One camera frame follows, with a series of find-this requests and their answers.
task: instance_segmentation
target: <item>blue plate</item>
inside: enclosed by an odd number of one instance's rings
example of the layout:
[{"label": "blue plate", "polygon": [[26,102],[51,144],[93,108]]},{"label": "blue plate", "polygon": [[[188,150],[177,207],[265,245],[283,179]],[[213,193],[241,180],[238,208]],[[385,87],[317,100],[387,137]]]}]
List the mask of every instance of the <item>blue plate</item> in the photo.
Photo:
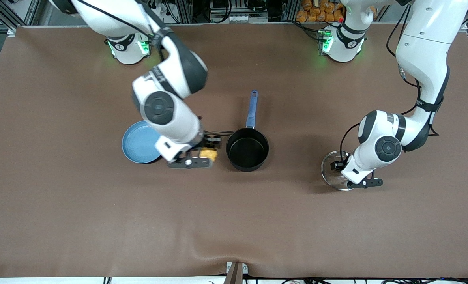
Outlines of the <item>blue plate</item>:
[{"label": "blue plate", "polygon": [[148,122],[140,121],[132,124],[122,138],[122,151],[131,161],[138,164],[148,164],[160,158],[155,148],[155,142],[160,134],[150,127]]}]

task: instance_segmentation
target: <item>cable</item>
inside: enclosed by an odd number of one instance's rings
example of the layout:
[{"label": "cable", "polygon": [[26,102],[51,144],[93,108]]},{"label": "cable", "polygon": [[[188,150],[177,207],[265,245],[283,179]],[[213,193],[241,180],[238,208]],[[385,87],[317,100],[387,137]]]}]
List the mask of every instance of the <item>cable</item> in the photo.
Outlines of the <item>cable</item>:
[{"label": "cable", "polygon": [[432,127],[432,124],[429,124],[429,128],[432,131],[432,134],[429,134],[429,136],[439,136],[439,133],[437,133],[434,128]]},{"label": "cable", "polygon": [[319,39],[317,37],[314,37],[312,36],[311,34],[308,34],[308,31],[311,31],[311,32],[315,32],[317,33],[319,30],[318,29],[311,29],[311,28],[308,28],[308,27],[304,27],[301,23],[299,22],[296,22],[296,21],[292,21],[292,20],[284,20],[283,22],[288,22],[288,23],[292,23],[294,25],[296,25],[297,27],[299,27],[300,29],[302,29],[304,31],[304,33],[310,37],[311,39],[313,40],[316,40],[316,41],[323,41],[322,39]]},{"label": "cable", "polygon": [[218,21],[218,22],[215,22],[215,21],[212,21],[207,15],[206,15],[206,11],[208,10],[208,7],[207,5],[205,5],[205,3],[207,3],[207,0],[203,0],[203,16],[204,18],[206,19],[206,21],[208,23],[213,23],[213,24],[219,24],[219,23],[223,23],[225,20],[227,20],[230,16],[230,13],[232,12],[232,2],[230,2],[230,0],[225,0],[226,3],[225,3],[225,15],[223,16],[223,18]]},{"label": "cable", "polygon": [[408,84],[410,86],[413,86],[413,87],[417,87],[415,84],[409,83],[405,78],[403,80],[404,80],[404,82],[406,82],[406,84]]},{"label": "cable", "polygon": [[164,3],[164,6],[166,7],[167,11],[169,12],[169,14],[170,14],[171,17],[173,18],[173,20],[176,22],[176,24],[179,24],[180,21],[178,21],[178,19],[176,18],[176,16],[175,16],[174,13],[172,12],[171,7],[170,7],[170,5],[169,5],[169,2],[167,2],[167,0],[162,0],[162,2]]},{"label": "cable", "polygon": [[131,24],[131,23],[128,23],[128,22],[122,20],[121,18],[118,18],[117,16],[115,16],[115,15],[113,15],[113,14],[108,13],[107,11],[104,11],[103,9],[99,9],[98,7],[95,7],[95,6],[93,6],[92,4],[87,3],[87,2],[85,2],[85,1],[83,1],[83,0],[78,0],[78,2],[82,3],[83,5],[85,5],[85,6],[87,6],[87,7],[91,7],[92,9],[94,9],[94,10],[96,10],[96,11],[99,11],[99,12],[103,13],[104,15],[106,15],[106,16],[108,16],[108,17],[111,17],[111,18],[113,18],[113,19],[115,19],[115,20],[117,20],[117,21],[119,21],[119,22],[121,22],[121,23],[124,23],[124,24],[128,25],[129,27],[135,29],[136,31],[140,32],[141,34],[144,34],[144,35],[148,35],[148,36],[149,36],[149,34],[147,34],[147,32],[144,32],[142,29],[136,27],[135,25],[133,25],[133,24]]},{"label": "cable", "polygon": [[350,129],[348,129],[346,131],[346,133],[344,134],[343,138],[341,139],[341,143],[339,143],[339,155],[341,156],[341,162],[344,163],[344,159],[343,159],[343,142],[344,142],[344,139],[346,138],[346,135],[348,135],[348,133],[353,129],[355,128],[356,126],[359,126],[360,123],[358,124],[355,124],[354,126],[350,127]]},{"label": "cable", "polygon": [[[122,20],[121,18],[118,18],[117,16],[115,16],[113,14],[110,14],[107,11],[104,11],[103,9],[99,9],[98,7],[95,7],[95,6],[91,5],[90,3],[85,2],[84,0],[78,0],[78,2],[82,3],[83,5],[85,5],[87,7],[91,7],[92,9],[94,9],[96,11],[99,11],[99,12],[103,13],[104,15],[106,15],[108,17],[111,17],[111,18],[119,21],[120,23],[124,23],[124,24],[128,25],[129,27],[135,29],[136,31],[140,32],[141,34],[146,35],[148,38],[152,37],[152,35],[148,34],[147,32],[143,31],[142,29],[136,27],[135,25],[133,25],[131,23],[128,23],[128,22]],[[155,34],[155,32],[153,32],[153,28],[152,28],[152,26],[150,24],[148,25],[148,27],[150,28],[152,34]],[[164,55],[162,54],[162,50],[158,49],[158,52],[159,52],[159,56],[160,56],[160,61],[164,61]]]},{"label": "cable", "polygon": [[[418,82],[417,79],[415,79],[415,82],[416,82],[415,87],[418,89],[418,99],[419,99],[420,96],[421,96],[422,89],[420,88],[420,82]],[[408,111],[405,111],[405,112],[401,113],[401,115],[405,115],[405,114],[411,112],[412,110],[414,110],[415,108],[416,108],[416,104],[414,104],[414,106],[412,108],[410,108]]]},{"label": "cable", "polygon": [[404,23],[402,24],[402,28],[401,28],[401,32],[399,34],[399,40],[397,41],[397,44],[401,41],[401,38],[402,38],[402,34],[404,32],[404,29],[406,27],[406,22],[408,21],[408,16],[409,16],[409,11],[411,11],[411,5],[408,5],[408,11],[406,13],[406,17],[404,18]]},{"label": "cable", "polygon": [[391,37],[393,36],[393,33],[395,33],[395,30],[397,29],[397,27],[398,27],[399,24],[401,23],[402,18],[404,18],[404,15],[405,15],[406,12],[408,11],[408,9],[409,9],[409,4],[406,6],[406,9],[404,9],[404,12],[402,13],[401,18],[399,19],[399,21],[397,22],[397,24],[395,25],[395,27],[393,27],[393,30],[392,30],[392,32],[390,33],[389,38],[387,39],[386,47],[387,47],[387,50],[390,52],[390,54],[392,54],[393,57],[395,57],[395,53],[393,53],[393,52],[390,50],[390,47],[389,47],[390,39],[391,39]]},{"label": "cable", "polygon": [[248,0],[245,0],[245,6],[252,11],[265,11],[267,9],[267,2],[265,2],[264,7],[254,7],[248,4]]}]

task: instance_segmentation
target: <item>black cable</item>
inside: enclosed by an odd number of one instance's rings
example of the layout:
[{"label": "black cable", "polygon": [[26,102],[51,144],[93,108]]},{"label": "black cable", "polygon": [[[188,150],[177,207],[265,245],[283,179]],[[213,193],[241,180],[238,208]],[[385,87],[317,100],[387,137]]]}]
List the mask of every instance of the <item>black cable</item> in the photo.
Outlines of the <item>black cable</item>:
[{"label": "black cable", "polygon": [[[417,79],[415,79],[415,82],[416,82],[415,87],[418,89],[418,97],[417,98],[420,99],[420,96],[422,94],[422,88],[420,88],[420,82],[418,82]],[[408,111],[405,111],[405,112],[401,113],[401,115],[405,115],[405,114],[409,113],[410,111],[414,110],[415,108],[416,108],[416,104],[412,108],[410,108]]]},{"label": "black cable", "polygon": [[387,14],[387,11],[389,10],[390,7],[391,7],[391,5],[388,5],[388,7],[385,9],[385,11],[383,11],[383,14],[379,15],[378,18],[376,18],[377,22],[382,21],[382,18],[384,17],[385,14]]},{"label": "black cable", "polygon": [[401,28],[401,32],[399,34],[399,40],[397,41],[397,44],[401,41],[401,38],[402,38],[402,34],[404,32],[404,29],[406,27],[406,22],[408,21],[408,16],[409,16],[409,11],[411,11],[411,5],[408,5],[408,11],[406,13],[406,17],[404,18],[404,23],[402,24],[402,28]]},{"label": "black cable", "polygon": [[264,7],[254,7],[248,4],[248,0],[245,0],[245,6],[252,11],[265,11],[267,9],[267,2],[265,2]]},{"label": "black cable", "polygon": [[[96,11],[99,11],[99,12],[103,13],[104,15],[106,15],[108,17],[111,17],[111,18],[119,21],[120,23],[124,23],[124,24],[128,25],[129,27],[135,29],[136,31],[140,32],[141,34],[146,35],[148,38],[152,37],[151,35],[147,34],[147,32],[143,31],[142,29],[136,27],[135,25],[133,25],[131,23],[128,23],[128,22],[122,20],[121,18],[118,18],[117,16],[115,16],[113,14],[108,13],[107,11],[104,11],[103,9],[99,9],[98,7],[95,7],[92,4],[87,3],[87,2],[85,2],[83,0],[78,0],[78,2],[82,3],[83,5],[85,5],[87,7],[91,7],[92,9],[94,9]],[[149,24],[148,27],[152,31],[152,34],[154,34],[152,26]],[[160,56],[160,61],[164,61],[164,55],[162,54],[162,50],[159,49],[158,52],[159,52],[159,56]]]},{"label": "black cable", "polygon": [[164,3],[164,6],[166,7],[166,9],[167,9],[167,11],[169,12],[169,14],[171,15],[171,18],[176,22],[176,24],[179,24],[180,21],[178,21],[178,19],[176,18],[176,16],[175,16],[174,13],[172,12],[171,6],[169,5],[169,2],[167,2],[167,0],[162,0],[162,2]]},{"label": "black cable", "polygon": [[320,21],[317,21],[317,22],[326,23],[327,25],[329,25],[329,26],[331,26],[331,27],[335,27],[335,28],[338,28],[338,27],[339,27],[339,26],[335,26],[335,25],[329,23],[328,21],[321,21],[321,20],[320,20]]},{"label": "black cable", "polygon": [[302,29],[302,30],[304,31],[304,33],[305,33],[308,37],[310,37],[310,38],[313,39],[313,40],[316,40],[316,41],[323,41],[322,39],[319,39],[319,38],[317,38],[317,37],[314,37],[314,36],[312,36],[311,34],[308,34],[308,31],[317,33],[317,32],[319,31],[318,29],[311,29],[311,28],[305,27],[305,26],[303,26],[301,23],[296,22],[296,21],[292,21],[292,20],[284,20],[283,22],[288,22],[288,23],[292,23],[292,24],[296,25],[297,27],[299,27],[300,29]]},{"label": "black cable", "polygon": [[403,79],[404,82],[406,82],[406,84],[410,85],[410,86],[413,86],[413,87],[417,87],[415,84],[413,83],[409,83],[406,79]]},{"label": "black cable", "polygon": [[429,124],[429,128],[432,131],[432,134],[429,134],[429,136],[439,136],[439,133],[437,133],[434,128],[432,127],[432,124]]},{"label": "black cable", "polygon": [[348,135],[348,133],[355,127],[359,126],[360,123],[358,124],[355,124],[354,126],[350,127],[350,129],[348,129],[346,131],[346,133],[344,134],[343,138],[341,139],[341,143],[339,143],[339,155],[341,156],[341,162],[344,163],[344,159],[343,159],[343,142],[344,142],[344,139],[346,138],[346,135]]},{"label": "black cable", "polygon": [[230,0],[225,0],[226,3],[225,3],[225,15],[223,15],[223,18],[218,21],[218,22],[215,22],[215,21],[212,21],[207,15],[206,15],[206,12],[208,9],[210,9],[207,5],[205,5],[205,3],[207,4],[209,2],[209,0],[203,0],[202,1],[202,4],[203,4],[203,16],[204,18],[206,19],[206,21],[208,23],[213,23],[213,24],[219,24],[219,23],[223,23],[225,20],[227,20],[230,16],[230,13],[232,12],[232,2],[230,2]]},{"label": "black cable", "polygon": [[441,278],[438,278],[438,279],[434,279],[434,280],[429,280],[427,282],[421,282],[421,284],[428,284],[428,283],[431,283],[431,282],[434,282],[434,281],[455,281],[455,282],[462,282],[462,283],[466,283],[468,284],[468,280],[466,279],[459,279],[459,278],[453,278],[453,277],[441,277]]},{"label": "black cable", "polygon": [[142,29],[136,27],[135,25],[133,25],[133,24],[131,24],[131,23],[128,23],[128,22],[122,20],[121,18],[118,18],[117,16],[115,16],[115,15],[113,15],[113,14],[108,13],[107,11],[104,11],[103,9],[99,9],[98,7],[95,7],[95,6],[93,6],[92,4],[87,3],[87,2],[85,2],[85,1],[83,1],[83,0],[78,0],[78,2],[82,3],[83,5],[85,5],[85,6],[87,6],[87,7],[91,7],[92,9],[94,9],[94,10],[96,10],[96,11],[99,11],[99,12],[103,13],[104,15],[106,15],[106,16],[108,16],[108,17],[111,17],[111,18],[113,18],[113,19],[115,19],[115,20],[117,20],[117,21],[119,21],[119,22],[121,22],[121,23],[124,23],[124,24],[128,25],[129,27],[135,29],[136,31],[140,32],[141,34],[148,35],[148,34],[147,34],[146,32],[144,32]]},{"label": "black cable", "polygon": [[408,9],[409,9],[409,4],[406,6],[406,9],[404,9],[404,12],[402,13],[401,18],[399,19],[399,21],[397,22],[397,24],[395,25],[395,27],[393,27],[393,30],[392,30],[392,32],[390,33],[389,38],[387,39],[386,47],[387,47],[387,50],[390,52],[390,54],[392,54],[393,57],[395,57],[395,53],[393,53],[393,52],[390,50],[390,47],[389,47],[390,39],[391,39],[391,37],[393,36],[393,33],[395,33],[395,30],[397,29],[397,27],[398,27],[399,24],[401,23],[402,18],[404,18],[404,15],[405,15],[406,12],[408,11]]}]

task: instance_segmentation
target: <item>table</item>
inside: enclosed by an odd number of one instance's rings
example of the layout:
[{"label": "table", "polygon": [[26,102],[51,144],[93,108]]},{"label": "table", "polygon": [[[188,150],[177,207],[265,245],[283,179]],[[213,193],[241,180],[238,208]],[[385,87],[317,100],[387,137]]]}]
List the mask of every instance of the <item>table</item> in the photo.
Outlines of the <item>table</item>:
[{"label": "table", "polygon": [[131,82],[158,56],[124,66],[88,28],[19,28],[0,55],[0,277],[215,275],[227,261],[259,277],[468,277],[466,34],[449,52],[440,137],[377,170],[382,187],[321,178],[348,127],[416,100],[384,49],[392,27],[373,25],[345,64],[293,25],[174,28],[209,69],[186,99],[206,129],[242,127],[259,90],[271,149],[252,173],[223,150],[209,170],[129,162]]}]

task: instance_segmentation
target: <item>saucepan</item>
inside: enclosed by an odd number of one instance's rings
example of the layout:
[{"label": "saucepan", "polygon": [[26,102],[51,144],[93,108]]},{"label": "saucepan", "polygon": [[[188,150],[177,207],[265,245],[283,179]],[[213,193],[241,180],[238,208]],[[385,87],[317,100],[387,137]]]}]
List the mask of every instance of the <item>saucepan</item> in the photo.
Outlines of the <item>saucepan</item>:
[{"label": "saucepan", "polygon": [[227,140],[227,156],[232,166],[243,172],[254,171],[264,164],[269,153],[269,143],[260,131],[255,130],[255,115],[259,92],[252,90],[246,127],[230,135]]}]

